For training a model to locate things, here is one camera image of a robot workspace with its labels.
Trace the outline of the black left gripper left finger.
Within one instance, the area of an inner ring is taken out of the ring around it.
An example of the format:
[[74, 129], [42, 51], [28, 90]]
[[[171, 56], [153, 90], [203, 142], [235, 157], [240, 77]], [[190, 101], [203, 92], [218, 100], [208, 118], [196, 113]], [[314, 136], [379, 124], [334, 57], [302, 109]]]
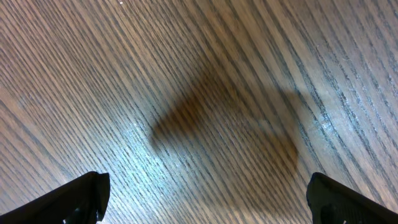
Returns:
[[97, 223], [109, 196], [109, 174], [91, 171], [1, 215], [1, 223]]

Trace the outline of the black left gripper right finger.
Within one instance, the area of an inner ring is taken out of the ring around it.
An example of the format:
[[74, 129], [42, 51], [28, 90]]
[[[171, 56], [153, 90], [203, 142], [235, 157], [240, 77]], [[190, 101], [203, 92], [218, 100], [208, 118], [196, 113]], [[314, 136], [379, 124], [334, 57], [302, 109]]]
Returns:
[[313, 224], [397, 223], [397, 214], [325, 174], [312, 174], [306, 191]]

